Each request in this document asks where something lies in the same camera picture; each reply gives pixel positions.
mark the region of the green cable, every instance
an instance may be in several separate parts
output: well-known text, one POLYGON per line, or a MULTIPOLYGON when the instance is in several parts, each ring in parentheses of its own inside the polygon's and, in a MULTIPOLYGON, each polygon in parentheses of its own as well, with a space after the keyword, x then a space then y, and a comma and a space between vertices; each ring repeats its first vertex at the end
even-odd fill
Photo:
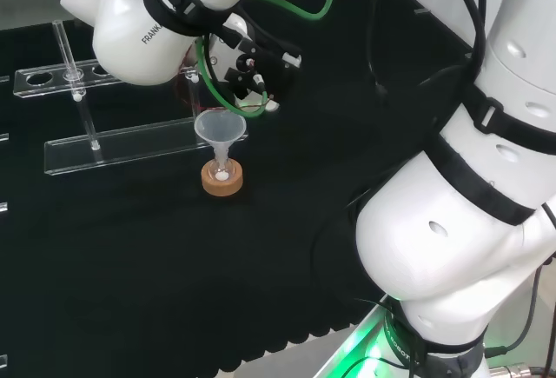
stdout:
POLYGON ((220 93, 216 90, 214 84, 212 84, 212 80, 209 77, 209 73, 207 72, 207 67, 205 65, 204 52, 202 47, 202 37, 197 38, 195 44, 197 48, 197 58, 199 59, 199 70, 201 70, 202 80, 207 85, 210 94, 212 94, 214 98, 218 100, 218 103, 220 103, 229 111, 232 111, 237 115, 247 117, 247 118, 258 117, 262 113, 264 113, 264 110, 267 108, 267 103, 268 103, 268 93, 266 91, 263 91, 262 93, 262 106, 257 111, 252 111, 252 112, 243 111, 233 106, 232 104, 228 103, 226 99, 222 97, 220 93))
POLYGON ((262 1, 269 2, 276 6, 282 7, 283 9, 289 10, 290 12, 296 14, 297 16, 303 19, 317 21, 317 20, 321 20, 324 16, 327 15, 328 11, 330 10, 330 7, 332 6, 332 2, 334 0, 327 0, 324 3, 324 7, 322 8, 322 10, 319 11, 318 13, 309 13, 308 11, 305 11, 304 9, 300 9, 296 5, 291 4, 286 0, 262 0, 262 1))

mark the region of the clear plastic funnel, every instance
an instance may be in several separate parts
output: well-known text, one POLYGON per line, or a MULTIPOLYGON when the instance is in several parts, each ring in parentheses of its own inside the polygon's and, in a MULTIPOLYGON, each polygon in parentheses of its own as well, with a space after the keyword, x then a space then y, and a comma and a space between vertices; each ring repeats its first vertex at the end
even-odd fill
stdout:
POLYGON ((207 110, 196 118, 195 132, 215 149, 216 159, 209 174, 216 180, 227 181, 234 174, 234 165, 228 160, 229 147, 246 129, 245 119, 229 110, 207 110))

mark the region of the black table surface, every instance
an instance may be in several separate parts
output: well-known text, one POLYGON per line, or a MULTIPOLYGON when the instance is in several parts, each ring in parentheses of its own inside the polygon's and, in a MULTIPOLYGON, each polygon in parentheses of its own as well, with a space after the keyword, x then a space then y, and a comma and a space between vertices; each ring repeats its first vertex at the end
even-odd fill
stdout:
MULTIPOLYGON (((317 10, 323 0, 290 0, 317 10)), ((414 0, 380 0, 376 72, 412 87, 468 52, 414 0)), ((277 115, 249 122, 231 155, 245 185, 232 198, 202 190, 210 151, 65 176, 43 173, 43 143, 81 135, 66 94, 20 99, 0 86, 0 355, 14 377, 212 377, 359 321, 380 298, 360 266, 354 226, 316 230, 376 175, 414 153, 448 113, 450 83, 394 90, 382 102, 365 59, 368 0, 335 0, 319 23, 250 1, 265 28, 303 49, 303 72, 277 115)), ((67 23, 77 60, 91 30, 67 23)), ((0 76, 60 63, 48 24, 0 32, 0 76)), ((99 131, 186 114, 171 87, 89 91, 99 131)))

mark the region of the clear acrylic stand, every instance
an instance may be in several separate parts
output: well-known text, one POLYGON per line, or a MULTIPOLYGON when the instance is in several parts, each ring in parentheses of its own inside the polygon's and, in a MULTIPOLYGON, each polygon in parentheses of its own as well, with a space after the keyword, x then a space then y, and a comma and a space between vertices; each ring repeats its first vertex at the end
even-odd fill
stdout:
POLYGON ((64 64, 17 71, 14 94, 27 98, 70 92, 79 109, 86 135, 46 142, 46 174, 66 174, 208 146, 194 130, 195 118, 200 113, 200 79, 195 66, 181 70, 187 79, 192 117, 97 133, 89 112, 86 89, 122 82, 107 74, 97 61, 76 63, 63 23, 56 21, 53 26, 64 64))

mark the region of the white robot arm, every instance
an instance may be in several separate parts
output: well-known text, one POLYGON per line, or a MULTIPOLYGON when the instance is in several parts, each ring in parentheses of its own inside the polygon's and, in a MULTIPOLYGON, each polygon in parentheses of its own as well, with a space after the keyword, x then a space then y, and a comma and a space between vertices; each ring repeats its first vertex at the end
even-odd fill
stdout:
MULTIPOLYGON (((169 0, 160 1, 168 10, 175 10, 169 0)), ((239 0, 196 1, 217 12, 231 8, 239 0)), ((99 63, 126 83, 166 83, 178 73, 196 40, 196 36, 184 36, 158 23, 143 0, 61 0, 61 4, 95 27, 93 48, 99 63)), ((198 5, 186 9, 198 9, 198 5)), ((191 11, 178 13, 187 16, 191 11)))
POLYGON ((480 107, 464 100, 357 223, 366 271, 436 348, 429 361, 464 361, 473 378, 490 376, 477 357, 488 323, 556 251, 554 11, 556 0, 503 0, 475 83, 480 107))

